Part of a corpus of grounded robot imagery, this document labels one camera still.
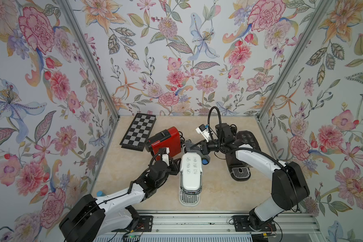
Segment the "grey cleaning cloth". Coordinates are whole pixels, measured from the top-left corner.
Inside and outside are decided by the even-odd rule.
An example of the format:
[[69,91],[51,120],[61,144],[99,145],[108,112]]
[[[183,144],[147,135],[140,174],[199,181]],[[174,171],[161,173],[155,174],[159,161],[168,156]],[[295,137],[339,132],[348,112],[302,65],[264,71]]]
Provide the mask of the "grey cleaning cloth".
[[207,141],[202,140],[198,143],[193,143],[191,140],[186,140],[181,146],[184,154],[186,153],[197,153],[201,159],[203,165],[208,165],[210,163],[209,149],[207,146]]

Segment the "white coffee machine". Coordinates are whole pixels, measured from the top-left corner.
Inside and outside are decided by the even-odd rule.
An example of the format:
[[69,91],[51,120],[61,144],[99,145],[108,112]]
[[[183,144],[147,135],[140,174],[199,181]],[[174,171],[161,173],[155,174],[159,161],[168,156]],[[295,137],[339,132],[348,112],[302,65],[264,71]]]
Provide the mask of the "white coffee machine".
[[197,153],[188,152],[180,163],[179,201],[184,206],[194,207],[200,202],[202,191],[202,159]]

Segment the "red coffee machine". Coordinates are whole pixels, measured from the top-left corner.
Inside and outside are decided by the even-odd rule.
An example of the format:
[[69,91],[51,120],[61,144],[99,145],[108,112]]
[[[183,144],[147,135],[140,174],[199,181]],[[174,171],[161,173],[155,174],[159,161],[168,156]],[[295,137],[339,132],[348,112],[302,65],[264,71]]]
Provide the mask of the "red coffee machine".
[[161,148],[168,148],[169,155],[174,157],[182,151],[181,141],[178,129],[171,127],[148,138],[144,143],[144,147],[152,155],[155,155]]

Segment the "black coffee machine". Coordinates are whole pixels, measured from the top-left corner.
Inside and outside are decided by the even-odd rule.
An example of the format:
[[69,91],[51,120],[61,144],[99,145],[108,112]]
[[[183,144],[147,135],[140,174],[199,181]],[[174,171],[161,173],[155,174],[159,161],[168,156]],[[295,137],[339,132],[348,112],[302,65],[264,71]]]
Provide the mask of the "black coffee machine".
[[[246,147],[261,151],[255,135],[250,131],[237,132],[235,139],[234,142],[229,143],[230,150]],[[250,167],[252,166],[248,164],[250,154],[251,151],[238,150],[225,155],[228,171],[235,181],[245,182],[251,177]]]

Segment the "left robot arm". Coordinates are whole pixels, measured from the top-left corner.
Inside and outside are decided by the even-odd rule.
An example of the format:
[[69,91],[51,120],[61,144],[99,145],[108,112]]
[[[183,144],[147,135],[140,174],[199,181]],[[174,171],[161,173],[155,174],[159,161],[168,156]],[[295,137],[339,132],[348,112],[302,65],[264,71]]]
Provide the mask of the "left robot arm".
[[65,241],[92,242],[111,231],[133,229],[140,217],[133,206],[153,196],[170,175],[177,175],[180,162],[156,161],[124,190],[97,198],[83,196],[59,224]]

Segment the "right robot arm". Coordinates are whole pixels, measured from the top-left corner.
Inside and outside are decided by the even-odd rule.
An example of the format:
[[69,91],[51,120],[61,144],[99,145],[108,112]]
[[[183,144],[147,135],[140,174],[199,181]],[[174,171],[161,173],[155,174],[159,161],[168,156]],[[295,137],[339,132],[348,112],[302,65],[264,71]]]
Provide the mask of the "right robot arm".
[[199,142],[203,155],[221,152],[225,155],[227,168],[236,181],[247,181],[251,168],[255,168],[271,180],[271,195],[249,212],[246,224],[260,231],[284,211],[289,211],[310,195],[300,166],[284,162],[264,153],[250,131],[236,131],[234,126],[221,123],[215,126],[217,137],[209,125],[200,125],[196,132],[204,137]]

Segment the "black white chessboard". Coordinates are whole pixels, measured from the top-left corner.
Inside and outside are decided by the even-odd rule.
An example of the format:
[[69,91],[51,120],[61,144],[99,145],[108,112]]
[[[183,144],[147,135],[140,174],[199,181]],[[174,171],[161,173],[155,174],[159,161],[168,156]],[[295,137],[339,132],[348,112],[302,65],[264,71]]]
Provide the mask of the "black white chessboard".
[[155,122],[156,116],[137,113],[120,142],[121,147],[143,151],[145,141],[149,138]]

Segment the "blue cylinder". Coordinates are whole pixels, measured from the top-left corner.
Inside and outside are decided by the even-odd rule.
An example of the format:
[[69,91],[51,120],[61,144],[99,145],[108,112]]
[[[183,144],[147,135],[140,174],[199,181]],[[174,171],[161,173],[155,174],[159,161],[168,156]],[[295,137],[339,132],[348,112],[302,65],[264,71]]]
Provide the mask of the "blue cylinder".
[[97,197],[103,197],[103,196],[105,196],[105,193],[103,191],[98,191],[96,193],[96,195],[97,195]]

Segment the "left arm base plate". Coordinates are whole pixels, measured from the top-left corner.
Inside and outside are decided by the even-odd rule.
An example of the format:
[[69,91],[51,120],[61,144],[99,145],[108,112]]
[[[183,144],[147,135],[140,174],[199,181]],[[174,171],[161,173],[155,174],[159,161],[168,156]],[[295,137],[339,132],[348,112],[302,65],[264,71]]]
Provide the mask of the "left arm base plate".
[[121,229],[114,229],[112,232],[152,232],[153,216],[139,216],[134,218],[133,221],[126,227]]

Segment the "aluminium rail frame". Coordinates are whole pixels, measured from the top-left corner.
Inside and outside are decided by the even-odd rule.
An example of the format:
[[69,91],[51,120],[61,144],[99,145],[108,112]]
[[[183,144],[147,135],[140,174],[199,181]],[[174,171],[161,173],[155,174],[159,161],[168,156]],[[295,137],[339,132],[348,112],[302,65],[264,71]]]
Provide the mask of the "aluminium rail frame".
[[85,228],[69,242],[323,242],[308,214],[284,213],[260,231],[246,225],[245,213],[143,212],[136,227],[106,232]]

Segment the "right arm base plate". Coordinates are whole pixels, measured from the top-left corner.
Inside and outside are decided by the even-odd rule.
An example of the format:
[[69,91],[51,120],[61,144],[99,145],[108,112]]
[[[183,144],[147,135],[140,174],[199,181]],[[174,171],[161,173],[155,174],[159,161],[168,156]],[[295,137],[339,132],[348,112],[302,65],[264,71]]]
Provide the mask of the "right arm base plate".
[[236,232],[276,232],[276,225],[273,220],[260,221],[258,218],[249,215],[234,215],[232,222]]

